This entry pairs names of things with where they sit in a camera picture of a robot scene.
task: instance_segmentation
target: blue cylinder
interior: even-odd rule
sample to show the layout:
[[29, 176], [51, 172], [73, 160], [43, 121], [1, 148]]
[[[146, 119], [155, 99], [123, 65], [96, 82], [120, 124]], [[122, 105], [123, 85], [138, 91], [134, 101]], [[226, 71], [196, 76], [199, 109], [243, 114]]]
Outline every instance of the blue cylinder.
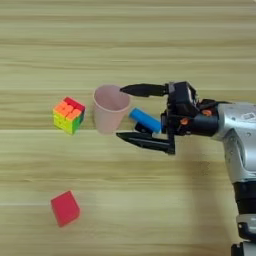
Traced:
[[153, 132], [161, 132], [161, 122], [138, 108], [134, 108], [129, 117], [144, 125]]

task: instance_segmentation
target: pink cup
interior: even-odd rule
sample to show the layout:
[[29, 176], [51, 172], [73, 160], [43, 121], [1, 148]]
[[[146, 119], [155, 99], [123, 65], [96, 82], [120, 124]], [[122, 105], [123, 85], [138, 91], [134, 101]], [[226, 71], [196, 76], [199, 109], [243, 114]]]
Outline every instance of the pink cup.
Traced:
[[116, 85], [103, 85], [96, 89], [93, 99], [97, 130], [103, 134], [113, 133], [128, 113], [131, 97], [120, 92]]

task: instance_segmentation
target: table surface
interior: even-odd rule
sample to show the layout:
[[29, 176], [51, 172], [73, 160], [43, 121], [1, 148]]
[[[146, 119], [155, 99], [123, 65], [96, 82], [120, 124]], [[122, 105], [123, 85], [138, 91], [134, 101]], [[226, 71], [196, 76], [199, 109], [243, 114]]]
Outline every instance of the table surface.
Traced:
[[[101, 84], [188, 80], [201, 96], [255, 102], [253, 0], [0, 2], [1, 255], [220, 256], [239, 242], [222, 145], [177, 139], [177, 155], [99, 135]], [[69, 136], [65, 96], [87, 105]], [[159, 116], [165, 99], [134, 99]], [[120, 129], [129, 130], [125, 118]], [[50, 200], [72, 190], [81, 217], [59, 228]]]

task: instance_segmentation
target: red cube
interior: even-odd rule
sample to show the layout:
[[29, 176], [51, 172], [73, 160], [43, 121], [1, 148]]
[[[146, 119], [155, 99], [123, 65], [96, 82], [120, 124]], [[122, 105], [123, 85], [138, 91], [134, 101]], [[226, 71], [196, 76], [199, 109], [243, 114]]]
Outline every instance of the red cube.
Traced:
[[52, 199], [51, 205], [60, 227], [79, 217], [80, 208], [71, 191]]

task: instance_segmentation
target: colorful cube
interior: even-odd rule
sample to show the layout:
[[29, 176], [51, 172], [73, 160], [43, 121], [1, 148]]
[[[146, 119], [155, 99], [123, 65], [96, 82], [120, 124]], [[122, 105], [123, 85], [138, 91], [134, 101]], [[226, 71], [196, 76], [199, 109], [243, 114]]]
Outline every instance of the colorful cube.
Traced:
[[74, 134], [84, 120], [85, 106], [67, 97], [53, 109], [54, 125]]

